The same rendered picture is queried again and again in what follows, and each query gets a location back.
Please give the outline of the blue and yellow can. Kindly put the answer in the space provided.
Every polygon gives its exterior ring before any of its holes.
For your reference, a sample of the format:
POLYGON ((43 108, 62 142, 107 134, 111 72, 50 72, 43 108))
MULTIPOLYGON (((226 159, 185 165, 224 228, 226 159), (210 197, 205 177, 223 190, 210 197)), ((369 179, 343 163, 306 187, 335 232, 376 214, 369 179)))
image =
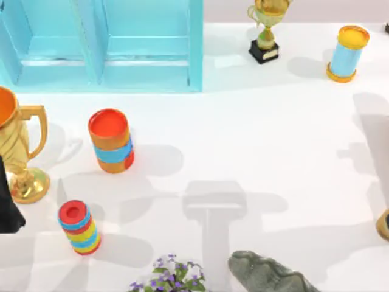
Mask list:
POLYGON ((356 74, 362 50, 369 40, 370 34, 363 27, 355 25, 341 27, 332 59, 326 67, 327 76, 335 82, 350 82, 356 74))

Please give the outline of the light blue rack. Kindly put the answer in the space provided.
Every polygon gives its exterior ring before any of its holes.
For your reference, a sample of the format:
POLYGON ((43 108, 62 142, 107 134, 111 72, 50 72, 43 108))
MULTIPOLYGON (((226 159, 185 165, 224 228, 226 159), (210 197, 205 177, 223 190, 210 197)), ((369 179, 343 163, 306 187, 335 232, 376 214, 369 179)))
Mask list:
POLYGON ((204 0, 0 0, 15 92, 199 92, 204 0))

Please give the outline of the large gold trophy orange inside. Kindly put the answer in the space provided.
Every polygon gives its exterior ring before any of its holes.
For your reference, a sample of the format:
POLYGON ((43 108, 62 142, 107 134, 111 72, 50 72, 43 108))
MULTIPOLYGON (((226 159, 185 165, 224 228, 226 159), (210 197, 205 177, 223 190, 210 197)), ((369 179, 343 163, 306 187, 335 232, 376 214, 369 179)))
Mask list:
POLYGON ((43 170, 28 168, 47 141, 47 116, 42 105, 21 106, 14 93, 0 87, 0 156, 5 169, 13 176, 9 189, 17 203, 32 204, 46 195, 50 186, 49 175, 43 170), (36 116, 40 122, 41 140, 30 151, 26 121, 36 116))

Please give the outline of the stack of coloured rings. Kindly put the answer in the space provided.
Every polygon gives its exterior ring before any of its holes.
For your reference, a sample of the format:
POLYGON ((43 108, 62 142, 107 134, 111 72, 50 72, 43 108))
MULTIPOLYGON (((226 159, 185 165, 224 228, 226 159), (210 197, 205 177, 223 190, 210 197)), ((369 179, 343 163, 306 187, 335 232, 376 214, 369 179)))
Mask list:
POLYGON ((86 256, 99 248, 101 236, 84 202, 70 200, 64 203, 58 211, 58 221, 76 253, 86 256))

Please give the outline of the grey green rock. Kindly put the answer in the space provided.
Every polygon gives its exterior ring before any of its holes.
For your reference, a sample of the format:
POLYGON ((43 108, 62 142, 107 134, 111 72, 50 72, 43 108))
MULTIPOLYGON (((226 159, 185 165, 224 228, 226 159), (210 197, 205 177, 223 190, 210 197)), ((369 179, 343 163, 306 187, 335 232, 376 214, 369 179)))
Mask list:
POLYGON ((233 252, 228 266, 247 292, 321 292, 302 273, 252 251, 233 252))

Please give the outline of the orange and blue can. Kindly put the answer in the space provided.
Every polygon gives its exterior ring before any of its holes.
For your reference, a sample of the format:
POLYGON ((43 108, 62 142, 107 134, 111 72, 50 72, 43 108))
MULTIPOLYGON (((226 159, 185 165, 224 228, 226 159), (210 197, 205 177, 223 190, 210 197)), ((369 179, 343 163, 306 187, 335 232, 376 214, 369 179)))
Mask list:
POLYGON ((117 109, 101 109, 88 122, 95 155, 100 168, 121 173, 134 161, 133 143, 126 116, 117 109))

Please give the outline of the gold cup with dark inside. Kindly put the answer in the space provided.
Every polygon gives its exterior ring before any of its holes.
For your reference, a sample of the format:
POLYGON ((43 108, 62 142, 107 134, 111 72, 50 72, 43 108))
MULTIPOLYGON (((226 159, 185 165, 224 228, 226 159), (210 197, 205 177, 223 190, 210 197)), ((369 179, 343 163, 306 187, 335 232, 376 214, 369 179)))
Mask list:
POLYGON ((378 234, 389 242, 389 209, 387 209, 376 221, 378 234))

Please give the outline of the gold trophy on black base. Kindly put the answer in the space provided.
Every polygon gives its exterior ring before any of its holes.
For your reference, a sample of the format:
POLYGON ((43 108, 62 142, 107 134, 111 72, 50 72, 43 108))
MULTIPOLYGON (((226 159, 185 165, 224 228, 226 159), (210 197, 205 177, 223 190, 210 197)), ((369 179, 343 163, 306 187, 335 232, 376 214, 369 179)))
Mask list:
POLYGON ((264 29, 251 42, 249 53, 259 64, 278 58, 279 46, 275 42, 272 27, 280 23, 293 0, 255 0, 247 9, 247 16, 264 29))

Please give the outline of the purple flower plant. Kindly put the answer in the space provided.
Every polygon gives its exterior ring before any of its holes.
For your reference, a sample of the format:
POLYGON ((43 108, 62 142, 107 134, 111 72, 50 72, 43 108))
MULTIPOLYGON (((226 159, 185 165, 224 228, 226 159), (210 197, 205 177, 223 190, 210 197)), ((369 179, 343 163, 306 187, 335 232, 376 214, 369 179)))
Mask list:
POLYGON ((127 292, 208 292, 205 281, 200 264, 167 254, 154 262, 149 275, 132 282, 127 292))

